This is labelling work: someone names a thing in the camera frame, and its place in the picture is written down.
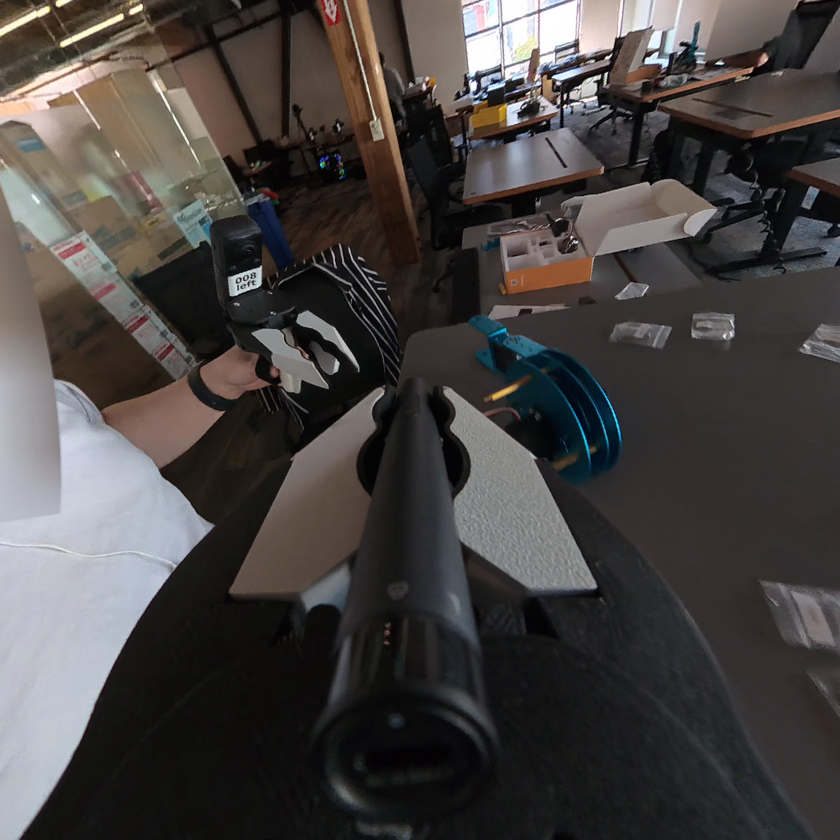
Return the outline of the person's left hand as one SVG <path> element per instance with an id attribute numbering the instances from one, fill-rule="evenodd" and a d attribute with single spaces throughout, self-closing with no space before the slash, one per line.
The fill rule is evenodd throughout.
<path id="1" fill-rule="evenodd" d="M 268 386 L 257 372 L 258 363 L 265 361 L 258 353 L 234 346 L 205 364 L 201 377 L 213 394 L 233 401 L 247 392 Z"/>

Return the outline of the black white striped cloth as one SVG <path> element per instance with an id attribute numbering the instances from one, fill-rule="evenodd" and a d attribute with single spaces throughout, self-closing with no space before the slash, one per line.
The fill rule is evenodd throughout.
<path id="1" fill-rule="evenodd" d="M 299 393 L 289 394 L 264 387 L 257 395 L 267 414 L 312 426 L 398 382 L 403 357 L 391 297 L 380 275 L 351 247 L 335 245 L 289 266 L 269 278 L 269 287 L 335 327 L 360 369 L 341 362 L 336 374 L 327 376 L 329 389 L 303 383 Z"/>

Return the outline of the large window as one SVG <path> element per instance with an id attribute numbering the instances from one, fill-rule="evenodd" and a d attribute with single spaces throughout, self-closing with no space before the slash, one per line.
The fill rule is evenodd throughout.
<path id="1" fill-rule="evenodd" d="M 551 60 L 558 46 L 580 35 L 580 1 L 462 1 L 470 74 L 500 67 L 504 76 L 524 72 L 534 49 Z"/>

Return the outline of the wooden pillar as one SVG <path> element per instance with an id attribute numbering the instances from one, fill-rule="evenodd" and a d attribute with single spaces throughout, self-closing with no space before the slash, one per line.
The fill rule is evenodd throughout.
<path id="1" fill-rule="evenodd" d="M 368 3 L 318 1 L 317 6 L 387 247 L 396 264 L 415 264 L 422 256 L 419 233 Z M 369 121 L 376 118 L 385 132 L 380 142 L 371 140 Z"/>

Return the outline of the blue toy robot arm base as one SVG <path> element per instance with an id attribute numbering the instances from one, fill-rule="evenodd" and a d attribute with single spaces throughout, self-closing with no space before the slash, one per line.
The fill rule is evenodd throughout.
<path id="1" fill-rule="evenodd" d="M 518 415 L 513 429 L 523 446 L 573 485 L 614 467 L 621 428 L 605 391 L 582 364 L 489 317 L 475 316 L 469 325 L 488 342 L 477 360 L 505 382 L 484 401 Z"/>

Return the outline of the wooden edged desk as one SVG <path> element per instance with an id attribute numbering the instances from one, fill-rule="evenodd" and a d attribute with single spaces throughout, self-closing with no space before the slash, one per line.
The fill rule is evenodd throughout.
<path id="1" fill-rule="evenodd" d="M 702 194 L 717 151 L 737 153 L 768 139 L 803 138 L 793 166 L 819 161 L 838 131 L 839 73 L 783 69 L 693 91 L 659 109 L 669 115 L 671 139 L 663 177 L 682 179 L 685 141 L 697 140 L 700 157 L 691 189 Z"/>
<path id="2" fill-rule="evenodd" d="M 780 224 L 781 243 L 784 244 L 798 217 L 807 217 L 829 223 L 826 236 L 839 237 L 839 158 L 801 164 L 786 175 L 786 190 Z M 817 197 L 810 207 L 803 207 L 809 189 L 817 190 Z"/>
<path id="3" fill-rule="evenodd" d="M 552 130 L 469 152 L 463 201 L 477 205 L 536 195 L 604 171 L 604 164 L 569 129 Z"/>

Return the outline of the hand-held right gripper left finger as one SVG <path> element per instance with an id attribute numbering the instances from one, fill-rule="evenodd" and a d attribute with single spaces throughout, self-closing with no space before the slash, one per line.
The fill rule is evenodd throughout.
<path id="1" fill-rule="evenodd" d="M 392 388 L 374 389 L 294 456 L 229 589 L 234 600 L 343 612 L 371 500 L 357 460 L 375 432 L 374 409 L 392 396 Z"/>

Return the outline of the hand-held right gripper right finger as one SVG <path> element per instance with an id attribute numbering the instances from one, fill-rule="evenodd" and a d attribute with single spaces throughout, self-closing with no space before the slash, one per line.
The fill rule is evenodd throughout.
<path id="1" fill-rule="evenodd" d="M 454 510 L 473 598 L 595 593 L 595 577 L 537 459 L 452 388 L 438 386 L 434 394 L 468 465 Z"/>

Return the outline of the black screwdriver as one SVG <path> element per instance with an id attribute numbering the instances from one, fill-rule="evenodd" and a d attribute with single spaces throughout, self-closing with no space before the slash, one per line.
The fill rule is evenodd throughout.
<path id="1" fill-rule="evenodd" d="M 455 522 L 440 391 L 406 380 L 380 454 L 311 756 L 364 823 L 415 824 L 472 802 L 499 753 Z"/>

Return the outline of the glass partition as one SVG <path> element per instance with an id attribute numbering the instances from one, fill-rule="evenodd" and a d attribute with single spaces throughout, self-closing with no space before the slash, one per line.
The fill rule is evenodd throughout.
<path id="1" fill-rule="evenodd" d="M 245 212 L 180 78 L 136 61 L 74 71 L 2 100 L 2 191 L 23 242 L 85 234 L 129 279 Z"/>

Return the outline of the white paper sheet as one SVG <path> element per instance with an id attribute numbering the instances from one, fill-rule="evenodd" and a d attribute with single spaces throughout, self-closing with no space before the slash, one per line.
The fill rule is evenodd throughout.
<path id="1" fill-rule="evenodd" d="M 496 320 L 496 321 L 504 321 L 508 319 L 514 319 L 520 316 L 526 316 L 529 314 L 539 314 L 539 313 L 546 313 L 546 312 L 558 312 L 568 309 L 569 306 L 560 303 L 560 304 L 548 304 L 548 305 L 541 305 L 541 306 L 522 306 L 522 305 L 510 305 L 510 304 L 497 304 L 492 308 L 489 313 L 489 318 Z"/>

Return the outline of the blue bin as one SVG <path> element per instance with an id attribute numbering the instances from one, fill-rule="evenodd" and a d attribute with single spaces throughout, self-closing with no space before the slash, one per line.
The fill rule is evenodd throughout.
<path id="1" fill-rule="evenodd" d="M 279 270 L 295 263 L 284 229 L 272 200 L 264 194 L 245 200 L 248 215 L 256 222 L 264 239 L 265 247 Z"/>

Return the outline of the person in white shirt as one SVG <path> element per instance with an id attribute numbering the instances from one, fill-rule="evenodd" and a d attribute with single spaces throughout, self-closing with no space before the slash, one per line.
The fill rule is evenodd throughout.
<path id="1" fill-rule="evenodd" d="M 57 513 L 1 526 L 1 835 L 20 838 L 75 752 L 125 641 L 213 525 L 54 381 Z"/>

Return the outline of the stack of cardboard boxes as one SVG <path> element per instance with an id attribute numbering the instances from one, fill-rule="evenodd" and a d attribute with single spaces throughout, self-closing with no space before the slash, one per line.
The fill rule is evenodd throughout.
<path id="1" fill-rule="evenodd" d="M 163 267 L 144 222 L 163 222 L 132 174 L 112 176 L 119 152 L 99 141 L 104 173 L 75 174 L 30 122 L 2 121 L 2 192 L 36 281 L 77 283 L 168 375 L 195 364 L 182 339 L 141 297 L 140 279 Z"/>

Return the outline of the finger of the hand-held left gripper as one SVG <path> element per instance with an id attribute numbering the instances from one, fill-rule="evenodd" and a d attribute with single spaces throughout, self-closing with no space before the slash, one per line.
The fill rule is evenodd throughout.
<path id="1" fill-rule="evenodd" d="M 338 373 L 342 363 L 349 364 L 355 373 L 360 372 L 359 362 L 350 346 L 331 323 L 313 313 L 299 313 L 296 328 L 303 348 L 314 356 L 327 375 Z"/>
<path id="2" fill-rule="evenodd" d="M 255 372 L 263 382 L 288 393 L 299 393 L 303 384 L 329 389 L 316 363 L 287 336 L 288 330 L 258 329 L 253 338 L 259 348 Z"/>

